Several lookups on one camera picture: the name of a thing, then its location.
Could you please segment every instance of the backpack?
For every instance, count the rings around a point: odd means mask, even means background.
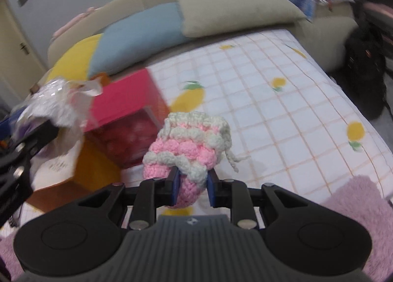
[[[382,35],[375,26],[361,24],[347,38],[344,67],[334,77],[367,120],[378,118],[385,107],[393,120],[386,102],[386,60],[382,44]]]

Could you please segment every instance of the knitted bag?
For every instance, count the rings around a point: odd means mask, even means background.
[[[166,178],[173,166],[179,168],[180,189],[174,208],[192,205],[206,188],[208,170],[218,164],[225,153],[235,172],[237,158],[232,146],[230,127],[222,117],[205,113],[170,113],[164,127],[143,157],[145,179]]]

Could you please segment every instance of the bed sheet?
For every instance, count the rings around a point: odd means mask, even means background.
[[[321,203],[350,178],[366,175],[383,197],[393,194],[387,145],[287,30],[214,43],[150,72],[168,104],[197,81],[204,98],[195,110],[228,121],[233,152],[250,157],[238,174],[223,160],[215,168],[220,178],[255,188],[273,182]],[[137,185],[141,172],[125,171],[128,185]]]

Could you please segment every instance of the door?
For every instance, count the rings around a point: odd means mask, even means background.
[[[9,107],[22,102],[45,72],[17,28],[5,0],[0,0],[1,100]]]

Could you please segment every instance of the red box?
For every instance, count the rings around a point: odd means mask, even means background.
[[[169,114],[147,69],[105,86],[90,111],[86,136],[121,168],[142,163]]]

